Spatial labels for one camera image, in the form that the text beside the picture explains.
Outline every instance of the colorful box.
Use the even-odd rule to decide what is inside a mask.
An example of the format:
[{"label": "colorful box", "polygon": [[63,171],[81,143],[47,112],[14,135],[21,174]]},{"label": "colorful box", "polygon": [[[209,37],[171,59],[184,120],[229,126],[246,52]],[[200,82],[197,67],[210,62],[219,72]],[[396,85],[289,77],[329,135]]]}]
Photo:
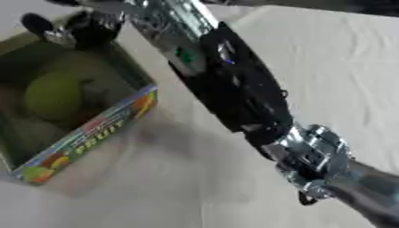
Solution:
[{"label": "colorful box", "polygon": [[[18,95],[14,95],[16,98],[13,105],[0,101],[0,107],[3,106],[0,109],[0,151],[10,174],[26,183],[44,183],[93,147],[117,133],[128,121],[140,118],[154,107],[157,100],[157,87],[151,78],[118,44],[82,53],[38,41],[30,34],[22,34],[0,43],[1,68],[3,68],[3,77],[4,75],[11,75],[11,77],[6,80],[0,79],[0,96],[1,93]],[[86,86],[83,84],[88,81],[85,77],[90,77],[89,79],[92,80],[88,84],[96,85],[97,83],[97,87],[88,89],[89,95],[84,96],[85,99],[95,94],[96,89],[100,91],[96,93],[101,93],[101,89],[98,88],[104,88],[106,97],[103,100],[117,102],[104,104],[103,107],[106,108],[97,110],[98,113],[95,115],[90,112],[91,117],[86,118],[82,125],[73,127],[74,130],[54,140],[56,134],[53,134],[51,129],[54,128],[57,131],[61,129],[61,133],[63,130],[67,131],[76,125],[75,118],[72,125],[68,120],[62,123],[43,120],[26,111],[21,100],[23,99],[21,94],[27,90],[32,81],[42,77],[41,74],[49,74],[52,70],[59,70],[62,73],[65,70],[73,77],[82,75],[83,79],[79,78],[82,80],[82,91]],[[30,72],[36,72],[36,75],[30,75]],[[20,107],[22,110],[18,110],[22,112],[21,116],[18,116],[20,114],[10,115],[8,110],[12,108],[8,109],[7,105],[14,107],[18,106],[17,104],[22,106]],[[84,106],[80,109],[82,113],[89,110]],[[45,143],[31,140],[33,136],[43,131],[43,129],[35,130],[33,126],[48,127],[50,129],[48,130],[50,134],[48,134],[51,135],[49,138],[53,137],[52,143],[44,146]]]}]

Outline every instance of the green ball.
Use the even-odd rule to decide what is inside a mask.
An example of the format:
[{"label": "green ball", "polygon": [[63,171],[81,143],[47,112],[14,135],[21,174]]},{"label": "green ball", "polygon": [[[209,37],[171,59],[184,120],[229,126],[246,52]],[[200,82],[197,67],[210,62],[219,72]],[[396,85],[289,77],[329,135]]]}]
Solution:
[{"label": "green ball", "polygon": [[40,118],[63,120],[79,111],[82,96],[79,80],[65,73],[50,73],[29,85],[25,105]]}]

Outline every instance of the robotic hand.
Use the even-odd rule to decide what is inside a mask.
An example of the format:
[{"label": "robotic hand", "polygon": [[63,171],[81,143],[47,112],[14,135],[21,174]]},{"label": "robotic hand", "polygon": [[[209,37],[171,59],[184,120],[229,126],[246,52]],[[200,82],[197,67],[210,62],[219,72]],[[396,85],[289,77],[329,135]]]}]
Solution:
[{"label": "robotic hand", "polygon": [[298,189],[302,204],[337,198],[377,227],[399,227],[399,177],[355,161],[346,142],[327,127],[297,123],[285,100],[288,93],[245,42],[198,0],[52,2],[90,11],[74,17],[68,29],[46,26],[30,14],[23,21],[29,30],[84,49],[92,47],[85,44],[93,39],[92,32],[81,32],[85,28],[100,29],[106,35],[100,40],[107,43],[130,21],[210,112],[276,162],[277,171]]}]

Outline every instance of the open box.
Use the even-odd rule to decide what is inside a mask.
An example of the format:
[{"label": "open box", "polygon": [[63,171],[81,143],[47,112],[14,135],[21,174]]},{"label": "open box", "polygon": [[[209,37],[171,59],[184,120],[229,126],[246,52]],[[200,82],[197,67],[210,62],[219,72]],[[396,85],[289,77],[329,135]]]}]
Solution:
[{"label": "open box", "polygon": [[[0,71],[0,154],[10,174],[26,183],[44,183],[156,103],[153,81],[118,44],[80,52],[22,34],[0,43]],[[38,82],[44,77],[53,82]],[[49,85],[66,85],[54,77],[77,81],[68,86],[78,98],[70,99],[68,89],[48,95]],[[42,105],[40,112],[32,102]],[[70,113],[66,103],[76,109],[67,118],[42,115]]]}]

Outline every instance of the white table surface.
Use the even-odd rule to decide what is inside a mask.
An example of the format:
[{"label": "white table surface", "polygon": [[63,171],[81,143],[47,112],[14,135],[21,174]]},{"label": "white table surface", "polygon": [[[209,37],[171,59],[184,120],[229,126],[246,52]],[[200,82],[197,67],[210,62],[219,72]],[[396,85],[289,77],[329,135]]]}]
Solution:
[{"label": "white table surface", "polygon": [[[22,31],[24,12],[71,9],[4,0],[0,38]],[[216,14],[289,90],[299,121],[331,126],[360,161],[399,174],[399,20],[271,6]],[[300,206],[273,163],[224,129],[134,29],[119,41],[157,80],[159,106],[44,187],[0,182],[3,227],[371,227],[333,199]]]}]

